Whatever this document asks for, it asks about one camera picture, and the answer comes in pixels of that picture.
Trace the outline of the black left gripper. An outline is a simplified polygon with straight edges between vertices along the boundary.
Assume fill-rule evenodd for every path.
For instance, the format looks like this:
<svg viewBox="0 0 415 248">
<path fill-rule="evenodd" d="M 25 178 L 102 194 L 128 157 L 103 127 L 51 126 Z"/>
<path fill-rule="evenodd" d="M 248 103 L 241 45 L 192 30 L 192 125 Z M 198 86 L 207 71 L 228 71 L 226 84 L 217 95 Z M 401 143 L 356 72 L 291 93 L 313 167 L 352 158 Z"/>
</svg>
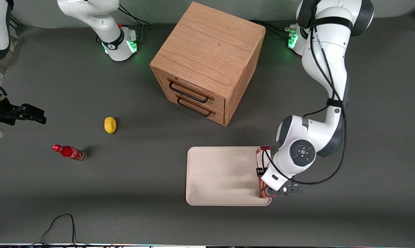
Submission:
<svg viewBox="0 0 415 248">
<path fill-rule="evenodd" d="M 258 177 L 262 177 L 265 173 L 265 168 L 257 167 L 256 172 Z M 267 197 L 288 196 L 292 194 L 299 194 L 302 192 L 302 187 L 296 184 L 283 185 L 279 190 L 274 190 L 270 187 L 267 187 Z"/>
</svg>

